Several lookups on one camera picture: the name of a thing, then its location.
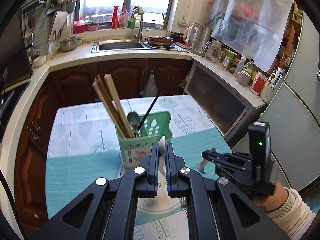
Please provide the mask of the white sleeve forearm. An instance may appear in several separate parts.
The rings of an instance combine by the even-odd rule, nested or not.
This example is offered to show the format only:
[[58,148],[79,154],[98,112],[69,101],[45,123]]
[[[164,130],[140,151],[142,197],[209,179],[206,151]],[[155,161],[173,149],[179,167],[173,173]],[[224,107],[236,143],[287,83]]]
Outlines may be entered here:
[[302,200],[295,189],[284,188],[287,200],[274,211],[266,212],[290,239],[301,239],[317,214]]

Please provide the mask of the right hand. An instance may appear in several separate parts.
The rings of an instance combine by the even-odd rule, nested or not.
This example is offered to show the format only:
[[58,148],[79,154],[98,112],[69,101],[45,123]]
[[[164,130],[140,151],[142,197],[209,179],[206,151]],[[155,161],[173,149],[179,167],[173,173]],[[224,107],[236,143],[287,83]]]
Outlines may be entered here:
[[289,193],[284,189],[282,184],[277,181],[273,195],[256,196],[253,203],[259,207],[263,207],[266,212],[272,212],[284,205],[288,195]]

